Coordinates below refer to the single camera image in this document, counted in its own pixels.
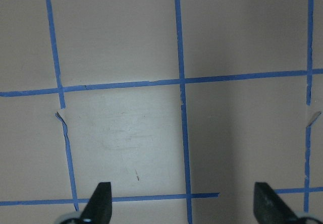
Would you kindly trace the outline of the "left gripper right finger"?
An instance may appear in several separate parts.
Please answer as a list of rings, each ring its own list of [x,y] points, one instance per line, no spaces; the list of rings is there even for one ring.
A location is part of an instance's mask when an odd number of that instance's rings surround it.
[[[254,183],[253,214],[260,224],[322,223],[310,215],[297,215],[266,182]]]

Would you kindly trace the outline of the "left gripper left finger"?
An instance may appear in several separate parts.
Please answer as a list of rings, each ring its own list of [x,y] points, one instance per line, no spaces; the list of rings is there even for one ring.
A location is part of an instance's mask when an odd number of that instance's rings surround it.
[[[61,215],[55,223],[108,224],[112,219],[112,187],[110,182],[100,182],[82,212]]]

